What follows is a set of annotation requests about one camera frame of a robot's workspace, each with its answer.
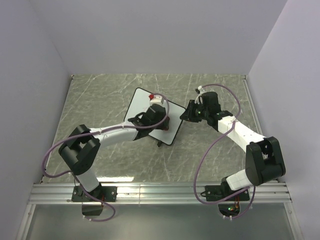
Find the small black-framed whiteboard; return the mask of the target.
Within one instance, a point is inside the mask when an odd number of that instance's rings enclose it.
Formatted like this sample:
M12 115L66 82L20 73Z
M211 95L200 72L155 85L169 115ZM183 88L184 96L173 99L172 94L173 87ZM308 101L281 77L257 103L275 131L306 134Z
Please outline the small black-framed whiteboard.
M137 87L132 95L131 101L128 105L128 109L125 113L124 120L127 121L129 118L135 117L141 112L146 112L150 105L149 95L152 93L143 88ZM168 146L174 143L174 140L178 134L182 120L180 116L185 112L185 108L174 103L169 102L169 124L168 130L155 129L149 133L149 137L162 142Z

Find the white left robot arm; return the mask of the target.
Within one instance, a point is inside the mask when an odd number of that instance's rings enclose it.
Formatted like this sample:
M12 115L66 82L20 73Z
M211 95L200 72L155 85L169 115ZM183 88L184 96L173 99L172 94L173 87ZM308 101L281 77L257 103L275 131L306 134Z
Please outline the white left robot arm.
M82 124L71 133L74 138L63 143L58 153L82 185L83 195L89 201L103 200L105 197L102 185L92 170L99 149L145 138L153 130L167 131L170 122L168 113L165 107L154 103L145 112L122 124L100 129Z

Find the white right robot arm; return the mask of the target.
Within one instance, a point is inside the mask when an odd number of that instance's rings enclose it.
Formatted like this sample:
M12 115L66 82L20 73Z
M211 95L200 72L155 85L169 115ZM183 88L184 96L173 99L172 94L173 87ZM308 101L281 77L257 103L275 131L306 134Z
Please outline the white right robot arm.
M259 186L286 174L285 162L279 141L258 134L239 122L229 111L222 110L216 92L205 92L190 100L180 119L186 122L207 124L230 138L245 152L244 169L222 179L211 194L214 201L232 200L239 191Z

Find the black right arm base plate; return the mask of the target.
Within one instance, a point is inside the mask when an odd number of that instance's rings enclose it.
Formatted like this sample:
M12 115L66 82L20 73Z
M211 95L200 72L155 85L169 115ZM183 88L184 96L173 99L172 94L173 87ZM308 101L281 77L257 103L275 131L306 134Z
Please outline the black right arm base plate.
M228 186L222 186L222 185L206 185L204 187L204 191L200 193L202 197L206 199L207 202L215 202L219 201L223 198L226 198L232 194L234 194L236 191L230 190ZM244 192L239 193L236 196L230 197L227 199L227 201L249 201L250 195L248 190L246 189Z

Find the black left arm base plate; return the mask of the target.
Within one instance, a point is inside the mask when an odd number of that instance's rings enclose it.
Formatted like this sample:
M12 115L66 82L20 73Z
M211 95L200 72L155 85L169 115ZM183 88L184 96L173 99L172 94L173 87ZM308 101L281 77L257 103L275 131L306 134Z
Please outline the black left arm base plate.
M88 192L92 197L104 201L115 202L117 199L116 186L99 186L97 189ZM92 198L87 196L81 186L75 186L71 197L72 202L92 202Z

